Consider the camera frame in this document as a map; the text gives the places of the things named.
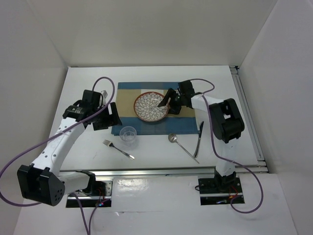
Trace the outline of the silver fork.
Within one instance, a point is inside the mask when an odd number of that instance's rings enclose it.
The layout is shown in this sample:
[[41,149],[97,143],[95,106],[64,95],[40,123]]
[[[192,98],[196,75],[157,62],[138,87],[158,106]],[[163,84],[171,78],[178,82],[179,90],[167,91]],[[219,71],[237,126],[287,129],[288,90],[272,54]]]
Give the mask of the silver fork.
[[128,154],[127,152],[123,151],[123,150],[120,150],[119,148],[117,148],[111,141],[109,140],[104,140],[103,141],[103,144],[108,146],[108,147],[111,147],[111,148],[114,148],[115,150],[119,151],[121,154],[125,155],[126,157],[128,157],[129,159],[131,160],[134,160],[135,157],[133,155],[130,155]]

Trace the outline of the clear drinking glass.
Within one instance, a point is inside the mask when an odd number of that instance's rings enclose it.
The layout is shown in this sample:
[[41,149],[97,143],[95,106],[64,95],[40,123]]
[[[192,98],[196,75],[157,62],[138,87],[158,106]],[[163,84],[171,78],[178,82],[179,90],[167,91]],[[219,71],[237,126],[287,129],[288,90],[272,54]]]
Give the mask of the clear drinking glass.
[[134,127],[126,126],[119,133],[122,147],[126,149],[135,149],[137,146],[137,132]]

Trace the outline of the blue beige checked placemat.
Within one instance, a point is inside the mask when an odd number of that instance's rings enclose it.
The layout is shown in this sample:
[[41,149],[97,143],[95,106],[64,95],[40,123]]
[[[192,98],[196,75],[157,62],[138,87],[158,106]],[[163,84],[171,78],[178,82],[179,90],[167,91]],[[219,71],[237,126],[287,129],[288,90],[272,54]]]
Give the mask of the blue beige checked placemat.
[[131,126],[138,135],[197,134],[195,111],[186,107],[182,107],[179,115],[167,115],[157,122],[145,122],[135,114],[134,102],[139,95],[146,92],[166,94],[169,88],[176,90],[178,82],[119,82],[115,102],[122,125],[114,126],[111,133],[118,136],[123,127]]

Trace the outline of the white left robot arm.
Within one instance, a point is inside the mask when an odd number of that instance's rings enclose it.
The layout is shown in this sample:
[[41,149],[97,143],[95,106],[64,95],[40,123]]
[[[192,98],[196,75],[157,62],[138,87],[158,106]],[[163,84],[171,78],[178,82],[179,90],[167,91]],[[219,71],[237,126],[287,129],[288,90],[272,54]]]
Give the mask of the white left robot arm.
[[116,104],[106,103],[106,98],[106,91],[84,90],[82,99],[66,108],[55,138],[48,141],[30,165],[21,165],[17,171],[23,198],[56,206],[64,195],[79,190],[92,195],[96,191],[95,174],[89,171],[77,170],[64,176],[59,173],[75,141],[88,125],[96,131],[122,124]]

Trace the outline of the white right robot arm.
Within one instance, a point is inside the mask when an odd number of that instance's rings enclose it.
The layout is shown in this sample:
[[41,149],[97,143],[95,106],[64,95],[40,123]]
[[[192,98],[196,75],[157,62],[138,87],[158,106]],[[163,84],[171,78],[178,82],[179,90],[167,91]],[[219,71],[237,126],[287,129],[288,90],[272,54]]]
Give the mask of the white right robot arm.
[[212,149],[218,158],[213,186],[215,190],[224,192],[235,182],[235,165],[238,165],[235,162],[235,149],[245,124],[234,99],[207,96],[215,85],[208,91],[195,92],[192,81],[193,79],[179,82],[177,91],[170,88],[159,107],[168,105],[169,112],[174,115],[178,115],[183,106],[208,114]]

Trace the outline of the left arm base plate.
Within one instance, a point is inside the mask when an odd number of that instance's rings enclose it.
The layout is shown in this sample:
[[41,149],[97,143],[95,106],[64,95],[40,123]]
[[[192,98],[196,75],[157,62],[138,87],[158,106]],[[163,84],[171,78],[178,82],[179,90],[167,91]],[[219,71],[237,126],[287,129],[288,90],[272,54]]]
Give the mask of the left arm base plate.
[[113,180],[96,180],[89,193],[83,190],[77,190],[74,194],[78,197],[83,208],[109,208],[112,206],[112,187]]

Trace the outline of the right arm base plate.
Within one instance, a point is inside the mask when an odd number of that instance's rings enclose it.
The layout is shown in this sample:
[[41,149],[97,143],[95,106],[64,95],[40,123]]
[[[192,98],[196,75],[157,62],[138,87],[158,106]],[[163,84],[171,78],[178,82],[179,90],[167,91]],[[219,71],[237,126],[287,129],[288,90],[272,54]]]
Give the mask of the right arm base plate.
[[226,205],[230,204],[244,204],[243,190],[241,181],[237,177],[235,183],[227,186],[226,189],[218,189],[213,178],[200,178],[195,190],[200,193],[200,202],[202,206],[205,205]]

